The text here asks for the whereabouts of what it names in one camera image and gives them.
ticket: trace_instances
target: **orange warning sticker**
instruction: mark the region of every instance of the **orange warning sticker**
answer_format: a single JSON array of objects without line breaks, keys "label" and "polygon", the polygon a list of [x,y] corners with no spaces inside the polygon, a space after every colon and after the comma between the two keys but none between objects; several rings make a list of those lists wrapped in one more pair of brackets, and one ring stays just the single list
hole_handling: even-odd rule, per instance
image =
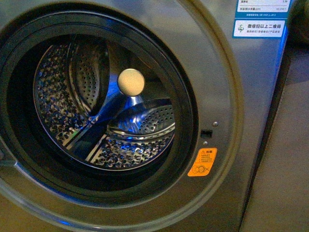
[{"label": "orange warning sticker", "polygon": [[188,176],[206,176],[209,174],[216,158],[216,148],[202,148],[198,151],[197,158],[190,169]]}]

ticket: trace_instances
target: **washing machine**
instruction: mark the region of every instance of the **washing machine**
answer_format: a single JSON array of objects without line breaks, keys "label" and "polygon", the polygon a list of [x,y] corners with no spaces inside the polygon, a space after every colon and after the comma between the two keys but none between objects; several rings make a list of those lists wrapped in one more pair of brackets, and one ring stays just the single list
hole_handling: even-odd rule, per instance
[{"label": "washing machine", "polygon": [[2,198],[71,231],[238,231],[277,2],[2,1]]}]

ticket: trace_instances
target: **gray metal surface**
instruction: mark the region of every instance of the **gray metal surface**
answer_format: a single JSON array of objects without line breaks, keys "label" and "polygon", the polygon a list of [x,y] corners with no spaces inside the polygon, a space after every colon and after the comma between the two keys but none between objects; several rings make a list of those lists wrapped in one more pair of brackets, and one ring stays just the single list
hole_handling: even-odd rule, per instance
[{"label": "gray metal surface", "polygon": [[309,50],[290,49],[286,83],[241,232],[309,231]]},{"label": "gray metal surface", "polygon": [[[23,4],[19,1],[2,2],[0,25],[5,25],[20,13],[47,2],[49,1],[27,1]],[[190,78],[201,120],[199,129],[212,128],[214,121],[219,122],[219,126],[213,129],[213,138],[208,140],[209,147],[220,147],[224,154],[229,152],[236,155],[233,165],[231,161],[226,163],[227,169],[222,175],[227,174],[224,181],[222,182],[221,178],[216,182],[211,194],[188,209],[186,213],[190,214],[197,210],[162,231],[237,231],[276,82],[285,36],[282,40],[232,39],[236,0],[193,0],[190,3],[180,0],[178,1],[180,4],[169,0],[135,0],[130,1],[129,5],[124,1],[113,0],[87,2],[106,4],[129,15],[168,45]],[[231,87],[231,92],[226,91],[226,86]],[[227,136],[229,131],[234,131],[231,138]],[[203,142],[204,140],[199,138],[196,148],[203,147]],[[204,187],[203,178],[195,181],[197,190]],[[197,192],[190,187],[191,182],[191,178],[183,176],[181,183],[170,189],[170,193],[175,197],[171,198],[166,194],[160,196],[160,199],[166,202],[160,207],[168,209],[171,205],[186,202],[188,195],[194,196]],[[141,205],[134,212],[129,209],[119,210],[119,214],[131,213],[134,221],[130,223],[137,223],[139,221],[136,216],[139,211],[156,214],[158,202],[156,200],[158,199],[147,205]],[[56,209],[62,213],[80,213],[73,212],[72,208],[56,197],[51,196],[50,201],[55,202]],[[114,218],[105,217],[102,220],[108,222]],[[178,221],[175,218],[168,220],[169,222],[164,220],[162,223],[168,225]]]}]

